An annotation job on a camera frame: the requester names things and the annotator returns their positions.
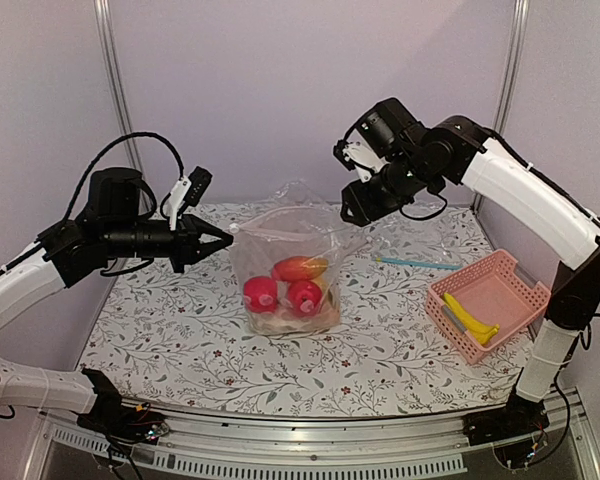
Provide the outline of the clear zip top bag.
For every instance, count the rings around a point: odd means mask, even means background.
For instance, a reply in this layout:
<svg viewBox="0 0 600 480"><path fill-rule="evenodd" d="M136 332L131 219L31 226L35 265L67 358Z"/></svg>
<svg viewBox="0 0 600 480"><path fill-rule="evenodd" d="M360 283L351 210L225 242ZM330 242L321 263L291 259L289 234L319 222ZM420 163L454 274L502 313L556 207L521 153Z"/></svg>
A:
<svg viewBox="0 0 600 480"><path fill-rule="evenodd" d="M361 230L317 206L274 208L229 230L251 331L311 333L340 323L339 275L346 258L366 244Z"/></svg>

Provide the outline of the orange toy fruit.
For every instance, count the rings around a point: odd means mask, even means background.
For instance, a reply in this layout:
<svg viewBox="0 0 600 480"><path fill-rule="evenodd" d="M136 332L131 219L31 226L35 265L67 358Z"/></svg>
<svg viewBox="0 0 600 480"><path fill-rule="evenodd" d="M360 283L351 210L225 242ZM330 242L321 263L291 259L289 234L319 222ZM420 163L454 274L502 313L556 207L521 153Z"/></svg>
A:
<svg viewBox="0 0 600 480"><path fill-rule="evenodd" d="M277 262L271 275L283 282L312 280L325 273L328 267L329 261L322 257L294 256Z"/></svg>

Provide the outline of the white toy cauliflower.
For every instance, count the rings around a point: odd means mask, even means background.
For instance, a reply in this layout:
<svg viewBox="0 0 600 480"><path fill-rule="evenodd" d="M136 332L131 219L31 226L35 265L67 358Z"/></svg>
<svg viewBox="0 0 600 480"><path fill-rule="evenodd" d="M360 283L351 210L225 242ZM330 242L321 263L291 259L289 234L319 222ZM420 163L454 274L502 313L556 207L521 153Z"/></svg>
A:
<svg viewBox="0 0 600 480"><path fill-rule="evenodd" d="M325 302L315 316L296 317L289 309L280 306L275 312L247 313L250 329L260 335L309 333L325 330L340 323L338 304Z"/></svg>

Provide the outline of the red toy apple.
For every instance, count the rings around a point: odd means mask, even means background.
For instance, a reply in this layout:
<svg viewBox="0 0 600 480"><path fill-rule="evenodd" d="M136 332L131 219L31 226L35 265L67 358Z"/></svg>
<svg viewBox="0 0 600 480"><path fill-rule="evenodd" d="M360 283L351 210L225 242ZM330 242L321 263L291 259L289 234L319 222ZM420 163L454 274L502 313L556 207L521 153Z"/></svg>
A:
<svg viewBox="0 0 600 480"><path fill-rule="evenodd" d="M286 299L297 317L315 316L323 298L322 289L311 280L299 280L289 285Z"/></svg>

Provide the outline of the yellow toy banana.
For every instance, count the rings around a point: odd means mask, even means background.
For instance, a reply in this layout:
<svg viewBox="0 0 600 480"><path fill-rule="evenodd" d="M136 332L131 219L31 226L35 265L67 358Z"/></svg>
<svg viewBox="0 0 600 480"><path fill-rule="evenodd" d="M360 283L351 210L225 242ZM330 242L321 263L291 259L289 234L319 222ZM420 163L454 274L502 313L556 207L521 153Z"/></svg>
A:
<svg viewBox="0 0 600 480"><path fill-rule="evenodd" d="M453 315L473 335L482 346L485 346L499 332L500 326L487 325L472 316L451 294L445 292L443 300Z"/></svg>

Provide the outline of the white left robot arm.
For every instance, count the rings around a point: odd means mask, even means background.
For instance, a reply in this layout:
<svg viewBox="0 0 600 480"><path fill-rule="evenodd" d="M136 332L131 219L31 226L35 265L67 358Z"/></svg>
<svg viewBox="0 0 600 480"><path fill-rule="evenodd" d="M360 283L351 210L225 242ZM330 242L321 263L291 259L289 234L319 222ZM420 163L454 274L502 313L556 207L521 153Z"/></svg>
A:
<svg viewBox="0 0 600 480"><path fill-rule="evenodd" d="M230 234L192 214L212 175L197 167L158 202L143 175L131 168L92 174L82 211L40 233L0 269L0 335L15 330L29 310L99 272L115 276L117 260L138 260L135 273L166 260L182 273L229 247ZM93 420L108 434L128 426L121 395L99 370L58 371L0 357L0 407L59 409Z"/></svg>

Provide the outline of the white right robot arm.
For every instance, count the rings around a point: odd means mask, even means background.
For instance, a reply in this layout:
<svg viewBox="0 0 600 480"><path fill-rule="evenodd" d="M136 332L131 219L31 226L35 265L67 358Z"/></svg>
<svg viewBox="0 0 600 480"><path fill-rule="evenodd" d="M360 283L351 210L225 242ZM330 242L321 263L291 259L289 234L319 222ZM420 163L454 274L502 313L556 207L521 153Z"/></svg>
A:
<svg viewBox="0 0 600 480"><path fill-rule="evenodd" d="M333 148L358 180L341 192L341 217L360 227L402 210L417 193L438 196L462 185L498 204L558 256L551 297L532 350L497 415L497 427L517 436L566 364L580 332L600 304L600 216L525 161L495 131L465 116L426 127L396 98L376 103Z"/></svg>

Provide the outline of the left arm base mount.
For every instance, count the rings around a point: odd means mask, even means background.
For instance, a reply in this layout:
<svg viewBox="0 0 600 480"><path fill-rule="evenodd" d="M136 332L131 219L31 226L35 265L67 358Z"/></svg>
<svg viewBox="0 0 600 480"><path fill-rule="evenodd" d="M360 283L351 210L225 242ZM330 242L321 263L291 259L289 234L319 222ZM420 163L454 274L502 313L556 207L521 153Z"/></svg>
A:
<svg viewBox="0 0 600 480"><path fill-rule="evenodd" d="M88 412L77 415L79 427L125 444L156 445L169 433L166 417L153 411L149 402L125 406L117 388L101 371L83 369L81 373L91 382L96 398Z"/></svg>

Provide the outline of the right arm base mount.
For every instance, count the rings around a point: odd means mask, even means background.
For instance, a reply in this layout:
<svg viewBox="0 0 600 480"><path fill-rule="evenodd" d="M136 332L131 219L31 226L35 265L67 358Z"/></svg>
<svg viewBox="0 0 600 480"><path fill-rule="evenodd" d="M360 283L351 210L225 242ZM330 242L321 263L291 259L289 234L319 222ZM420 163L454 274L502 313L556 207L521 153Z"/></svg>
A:
<svg viewBox="0 0 600 480"><path fill-rule="evenodd" d="M544 402L523 399L516 389L503 406L469 413L462 417L462 422L469 444L497 444L496 460L510 470L530 465L539 448L539 440L533 440L531 435L539 433L543 437L549 426Z"/></svg>

